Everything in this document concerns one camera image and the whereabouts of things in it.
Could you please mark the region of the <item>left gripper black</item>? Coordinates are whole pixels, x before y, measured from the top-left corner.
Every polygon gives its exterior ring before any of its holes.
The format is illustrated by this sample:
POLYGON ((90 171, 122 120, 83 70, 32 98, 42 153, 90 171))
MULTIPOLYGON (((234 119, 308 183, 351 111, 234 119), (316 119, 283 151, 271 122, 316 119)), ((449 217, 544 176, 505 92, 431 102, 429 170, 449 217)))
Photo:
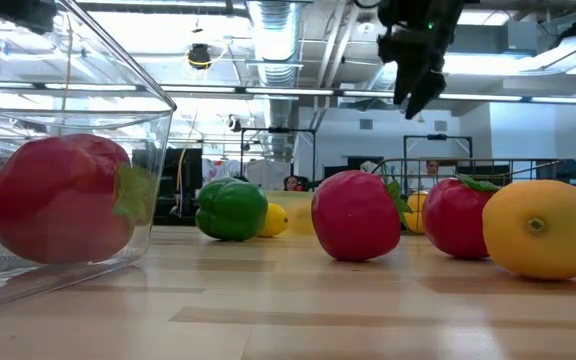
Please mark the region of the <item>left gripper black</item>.
POLYGON ((0 0, 0 19, 36 34, 53 31, 55 0, 0 0))

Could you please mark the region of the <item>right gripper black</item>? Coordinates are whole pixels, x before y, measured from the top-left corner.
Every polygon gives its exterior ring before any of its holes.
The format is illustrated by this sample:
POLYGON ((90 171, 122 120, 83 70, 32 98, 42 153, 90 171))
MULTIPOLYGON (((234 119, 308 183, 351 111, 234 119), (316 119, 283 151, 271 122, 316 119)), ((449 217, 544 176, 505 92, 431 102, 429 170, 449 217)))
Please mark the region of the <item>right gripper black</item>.
POLYGON ((428 71, 419 82, 418 78, 421 68, 443 69, 444 55, 454 42, 465 3, 465 0, 379 2, 377 15, 386 32, 377 37, 378 56, 384 64, 397 62, 393 102, 402 105, 411 93, 405 112, 407 120, 438 98, 446 87, 441 72, 428 71))

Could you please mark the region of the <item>yellow lemon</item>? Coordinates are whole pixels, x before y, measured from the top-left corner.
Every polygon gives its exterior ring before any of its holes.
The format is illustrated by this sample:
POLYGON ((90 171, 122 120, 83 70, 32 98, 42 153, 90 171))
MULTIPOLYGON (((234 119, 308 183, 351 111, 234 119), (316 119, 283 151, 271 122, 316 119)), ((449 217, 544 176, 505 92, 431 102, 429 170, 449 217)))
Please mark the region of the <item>yellow lemon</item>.
POLYGON ((275 237, 288 227, 288 215, 285 209, 276 203, 269 203, 260 237, 275 237))

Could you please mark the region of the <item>orange-yellow lemon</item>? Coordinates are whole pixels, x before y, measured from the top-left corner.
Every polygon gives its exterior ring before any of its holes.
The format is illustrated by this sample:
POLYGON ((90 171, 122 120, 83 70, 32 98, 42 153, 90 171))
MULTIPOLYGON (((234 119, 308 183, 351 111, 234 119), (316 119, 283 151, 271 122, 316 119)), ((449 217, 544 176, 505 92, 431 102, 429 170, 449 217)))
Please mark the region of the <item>orange-yellow lemon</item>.
POLYGON ((555 180, 513 182, 482 213, 492 261, 540 280, 576 277, 576 187, 555 180))

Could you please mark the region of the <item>green bell pepper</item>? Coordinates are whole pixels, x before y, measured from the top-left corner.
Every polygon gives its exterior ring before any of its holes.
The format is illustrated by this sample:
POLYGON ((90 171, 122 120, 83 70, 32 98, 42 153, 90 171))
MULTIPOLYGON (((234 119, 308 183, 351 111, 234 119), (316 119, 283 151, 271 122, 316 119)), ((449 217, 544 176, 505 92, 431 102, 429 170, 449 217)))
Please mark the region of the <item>green bell pepper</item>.
POLYGON ((267 210, 266 196, 258 185, 221 178, 199 191, 195 224, 215 239, 241 242, 261 232, 267 210))

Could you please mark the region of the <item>red bell pepper centre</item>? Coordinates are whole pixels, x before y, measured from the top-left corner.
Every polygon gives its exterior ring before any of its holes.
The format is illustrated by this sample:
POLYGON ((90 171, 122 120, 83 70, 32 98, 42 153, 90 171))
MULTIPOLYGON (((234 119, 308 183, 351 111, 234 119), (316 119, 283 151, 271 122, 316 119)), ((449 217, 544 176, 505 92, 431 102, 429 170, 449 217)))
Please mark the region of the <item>red bell pepper centre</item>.
POLYGON ((321 247, 346 262, 368 261, 394 250, 401 237, 401 216, 411 211, 397 181, 360 170, 325 179, 311 202, 321 247))

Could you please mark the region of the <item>dark blue monitor screen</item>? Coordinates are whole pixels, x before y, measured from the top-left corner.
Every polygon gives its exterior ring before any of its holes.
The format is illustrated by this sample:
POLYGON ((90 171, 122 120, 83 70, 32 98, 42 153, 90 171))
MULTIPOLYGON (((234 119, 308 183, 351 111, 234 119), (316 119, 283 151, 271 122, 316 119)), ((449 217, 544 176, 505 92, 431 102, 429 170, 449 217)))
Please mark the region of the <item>dark blue monitor screen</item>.
POLYGON ((576 186, 576 160, 562 160, 556 165, 556 179, 576 186))

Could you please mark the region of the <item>clear plastic bin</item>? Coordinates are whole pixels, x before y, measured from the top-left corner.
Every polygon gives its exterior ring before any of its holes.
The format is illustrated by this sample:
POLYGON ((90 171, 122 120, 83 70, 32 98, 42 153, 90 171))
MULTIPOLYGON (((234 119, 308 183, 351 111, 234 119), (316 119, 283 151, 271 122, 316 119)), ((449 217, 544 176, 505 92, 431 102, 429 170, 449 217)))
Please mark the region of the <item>clear plastic bin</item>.
MULTIPOLYGON (((55 2, 52 32, 0 19, 0 170, 30 141, 92 134, 116 142, 132 164, 156 174, 157 197, 173 100, 78 0, 55 2)), ((101 262, 42 264, 0 244, 0 305, 135 262, 148 248, 154 206, 151 222, 101 262)))

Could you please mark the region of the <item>patterned fabric sheet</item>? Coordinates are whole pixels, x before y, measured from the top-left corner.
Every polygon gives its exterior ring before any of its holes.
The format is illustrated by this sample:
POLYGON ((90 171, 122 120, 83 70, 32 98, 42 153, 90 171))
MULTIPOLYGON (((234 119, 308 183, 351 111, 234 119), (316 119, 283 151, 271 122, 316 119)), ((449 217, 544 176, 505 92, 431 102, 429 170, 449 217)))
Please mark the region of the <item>patterned fabric sheet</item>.
POLYGON ((202 180, 209 183, 216 179, 238 177, 241 163, 237 160, 202 159, 202 180))

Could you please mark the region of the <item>black cabinet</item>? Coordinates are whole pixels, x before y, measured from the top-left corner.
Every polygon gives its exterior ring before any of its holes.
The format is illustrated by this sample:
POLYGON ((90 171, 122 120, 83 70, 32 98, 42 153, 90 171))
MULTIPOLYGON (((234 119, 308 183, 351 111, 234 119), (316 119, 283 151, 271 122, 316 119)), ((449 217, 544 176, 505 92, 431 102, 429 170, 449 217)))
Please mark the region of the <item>black cabinet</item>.
POLYGON ((153 223, 161 226, 194 226, 197 193, 203 186, 200 148, 165 151, 153 223))

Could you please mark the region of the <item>black metal rig frame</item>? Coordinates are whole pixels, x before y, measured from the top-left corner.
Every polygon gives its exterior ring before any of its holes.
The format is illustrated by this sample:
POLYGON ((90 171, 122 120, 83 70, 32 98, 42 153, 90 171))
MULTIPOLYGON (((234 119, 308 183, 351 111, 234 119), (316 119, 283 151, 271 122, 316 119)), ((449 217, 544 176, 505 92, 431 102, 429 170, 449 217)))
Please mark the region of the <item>black metal rig frame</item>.
POLYGON ((473 139, 441 133, 404 135, 402 154, 406 159, 469 159, 474 155, 473 139))
POLYGON ((255 134, 252 137, 257 136, 256 134, 259 132, 267 132, 269 134, 294 134, 294 133, 308 133, 310 135, 310 137, 308 138, 307 136, 305 137, 305 140, 309 140, 310 141, 310 146, 312 148, 312 174, 311 174, 311 179, 315 179, 316 178, 316 167, 317 167, 317 140, 316 140, 316 130, 314 129, 300 129, 300 128, 289 128, 289 127, 242 127, 241 131, 240 131, 240 139, 239 139, 239 145, 240 145, 240 153, 239 153, 239 157, 240 157, 240 162, 243 162, 243 156, 244 156, 244 152, 248 151, 245 149, 245 145, 250 141, 250 140, 246 140, 245 139, 245 133, 247 131, 253 131, 255 134))

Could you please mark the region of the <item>silver ceiling duct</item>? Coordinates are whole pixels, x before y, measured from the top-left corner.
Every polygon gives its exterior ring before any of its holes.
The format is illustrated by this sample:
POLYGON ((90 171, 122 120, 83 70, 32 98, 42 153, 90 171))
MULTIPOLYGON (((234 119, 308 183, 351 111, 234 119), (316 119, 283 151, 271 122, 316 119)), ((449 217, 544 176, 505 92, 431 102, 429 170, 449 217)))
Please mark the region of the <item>silver ceiling duct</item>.
MULTIPOLYGON (((301 5, 280 0, 246 1, 252 21, 252 37, 259 83, 262 87, 293 88, 297 84, 298 33, 301 5)), ((297 100, 270 96, 264 119, 269 128, 297 128, 297 100)), ((272 160, 291 162, 296 133, 270 134, 272 160)))

